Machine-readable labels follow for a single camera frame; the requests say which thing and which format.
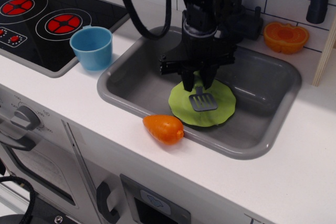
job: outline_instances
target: oven knob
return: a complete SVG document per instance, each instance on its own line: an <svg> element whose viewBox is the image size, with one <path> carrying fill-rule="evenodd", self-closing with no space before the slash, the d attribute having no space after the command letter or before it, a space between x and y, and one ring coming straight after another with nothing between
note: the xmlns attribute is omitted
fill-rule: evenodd
<svg viewBox="0 0 336 224"><path fill-rule="evenodd" d="M12 42L12 43L15 43L15 42L18 42L19 41L19 36L13 36L13 37L11 37L10 38L10 41Z"/></svg>
<svg viewBox="0 0 336 224"><path fill-rule="evenodd" d="M20 106L14 112L11 122L27 131L33 130L40 125L40 120L37 115L26 106Z"/></svg>

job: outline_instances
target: sink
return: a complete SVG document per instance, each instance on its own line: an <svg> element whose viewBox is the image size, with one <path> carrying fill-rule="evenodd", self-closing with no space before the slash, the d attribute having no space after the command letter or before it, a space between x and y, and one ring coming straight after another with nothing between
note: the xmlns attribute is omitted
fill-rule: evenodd
<svg viewBox="0 0 336 224"><path fill-rule="evenodd" d="M175 27L160 40L140 38L101 75L99 95L142 118L172 115L168 99L181 77L161 75L158 57L181 38L181 30ZM185 137L231 158L253 159L273 146L301 87L301 76L291 64L248 49L238 47L235 58L234 64L221 66L216 76L235 95L235 113L212 127L185 125Z"/></svg>

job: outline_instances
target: red burner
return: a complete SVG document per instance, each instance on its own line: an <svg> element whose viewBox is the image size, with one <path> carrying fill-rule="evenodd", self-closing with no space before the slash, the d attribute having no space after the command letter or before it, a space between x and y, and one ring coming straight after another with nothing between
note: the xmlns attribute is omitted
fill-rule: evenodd
<svg viewBox="0 0 336 224"><path fill-rule="evenodd" d="M47 27L52 34L66 34L77 29L80 24L79 16L74 14L61 14L50 20Z"/></svg>
<svg viewBox="0 0 336 224"><path fill-rule="evenodd" d="M2 7L2 13L16 16L29 11L33 7L32 0L11 0Z"/></svg>

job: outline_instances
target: spatula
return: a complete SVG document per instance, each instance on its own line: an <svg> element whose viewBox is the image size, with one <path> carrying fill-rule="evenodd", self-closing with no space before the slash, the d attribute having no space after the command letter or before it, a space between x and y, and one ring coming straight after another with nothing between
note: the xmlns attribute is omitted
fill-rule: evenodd
<svg viewBox="0 0 336 224"><path fill-rule="evenodd" d="M196 87L196 94L189 95L190 103L197 112L216 110L218 104L210 93L203 93L203 87Z"/></svg>

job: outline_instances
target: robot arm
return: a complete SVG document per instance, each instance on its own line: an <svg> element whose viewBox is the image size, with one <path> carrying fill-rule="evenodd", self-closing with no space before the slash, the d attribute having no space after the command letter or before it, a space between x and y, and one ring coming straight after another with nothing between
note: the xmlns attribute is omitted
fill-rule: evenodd
<svg viewBox="0 0 336 224"><path fill-rule="evenodd" d="M130 0L124 0L128 11L129 2ZM242 37L237 36L239 33L233 30L236 20L242 14L233 15L234 4L231 0L184 0L184 3L186 10L183 12L182 41L176 48L159 57L161 74L180 74L184 89L191 91L194 86L194 72L199 71L204 88L208 89L215 79L217 69L234 63L236 43ZM134 22L134 15L130 13L130 16L137 27L136 23L139 21ZM140 30L139 32L145 37L157 39L167 32L167 25L158 36L142 33Z"/></svg>

